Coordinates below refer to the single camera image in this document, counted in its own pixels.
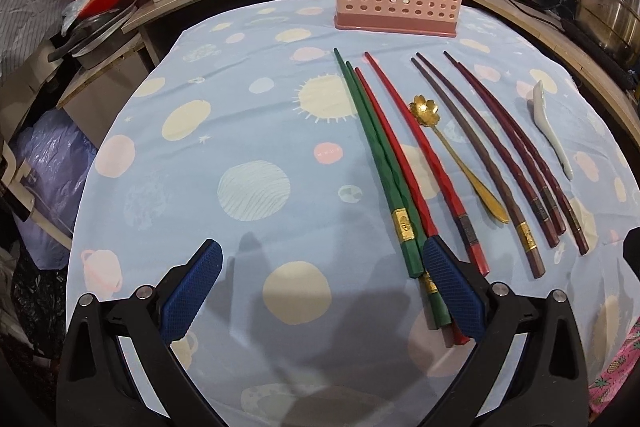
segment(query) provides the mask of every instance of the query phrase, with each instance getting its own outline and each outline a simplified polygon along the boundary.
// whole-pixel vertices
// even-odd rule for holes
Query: white ceramic spoon
[[[536,122],[538,129],[540,129],[546,139],[549,140],[551,147],[556,151],[556,155],[562,164],[564,174],[567,178],[573,180],[574,171],[569,163],[569,158],[564,152],[558,136],[556,136],[556,133],[551,128],[551,124],[549,124],[548,118],[546,117],[545,88],[542,85],[542,81],[537,83],[536,87],[533,88],[533,120]]]

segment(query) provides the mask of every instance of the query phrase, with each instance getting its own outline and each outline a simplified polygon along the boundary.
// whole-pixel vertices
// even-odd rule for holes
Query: metal screw
[[[136,297],[138,299],[148,299],[153,292],[154,289],[151,286],[140,286],[140,288],[136,290]]]
[[[566,301],[566,293],[564,293],[562,290],[554,290],[553,296],[554,296],[554,301],[556,302]]]
[[[494,286],[492,287],[492,290],[497,296],[500,296],[500,297],[504,297],[509,293],[509,287],[502,282],[495,283]]]
[[[85,293],[81,298],[78,299],[78,304],[81,306],[88,306],[94,301],[94,296],[91,293]]]

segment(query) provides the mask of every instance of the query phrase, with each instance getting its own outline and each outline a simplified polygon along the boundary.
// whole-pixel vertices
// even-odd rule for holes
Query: tablecloth
[[[473,343],[448,347],[420,286],[407,277],[331,50],[363,69],[440,235],[466,259],[417,143],[362,55],[368,50],[376,57],[405,100],[424,94],[439,102],[410,63],[422,52],[480,109],[522,166],[486,106],[442,55],[448,50],[526,129],[591,247],[580,257],[567,232],[557,248],[548,248],[495,154],[546,266],[546,275],[534,280],[513,225],[487,215],[425,130],[474,224],[488,279],[521,295],[565,290],[593,381],[640,315],[640,283],[622,259],[626,232],[640,225],[640,190],[604,122],[565,69],[484,12],[463,7],[458,36],[447,39],[336,30],[334,6],[335,0],[268,2],[219,14],[180,36],[117,117],[87,178],[68,271],[68,317],[86,291],[121,298],[158,283],[210,237],[222,245],[223,272],[172,348],[229,425],[417,425]],[[572,182],[532,123],[527,101],[539,80],[575,171]],[[440,115],[460,157],[495,191],[446,107]],[[485,410],[499,404],[523,341],[514,342]],[[129,343],[125,350],[147,404],[161,411]]]

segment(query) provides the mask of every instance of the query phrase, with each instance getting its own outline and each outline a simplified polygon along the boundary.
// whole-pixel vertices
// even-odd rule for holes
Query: gold band on chopstick
[[[429,272],[425,272],[424,275],[420,277],[420,279],[422,279],[422,282],[424,282],[424,285],[427,287],[427,293],[429,295],[438,293],[438,288],[436,286],[436,283],[434,283],[433,280],[431,279]]]
[[[398,234],[400,243],[415,239],[414,229],[411,226],[411,220],[409,220],[409,214],[407,214],[406,208],[394,210],[391,213],[391,217],[394,220],[394,226],[396,227],[396,233]]]
[[[520,223],[516,227],[516,231],[520,236],[520,241],[522,245],[523,246],[526,245],[525,251],[531,251],[537,248],[536,241],[535,239],[533,239],[533,234],[531,233],[531,229],[529,228],[529,225],[526,222]]]

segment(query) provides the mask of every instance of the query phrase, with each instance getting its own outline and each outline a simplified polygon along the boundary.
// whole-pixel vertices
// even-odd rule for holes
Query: blue gripper pad
[[[486,331],[484,304],[445,251],[448,247],[438,239],[429,237],[425,241],[422,263],[436,283],[460,331],[479,343]]]
[[[161,311],[160,336],[166,345],[187,334],[193,319],[222,270],[222,248],[208,240],[197,259],[166,300]]]

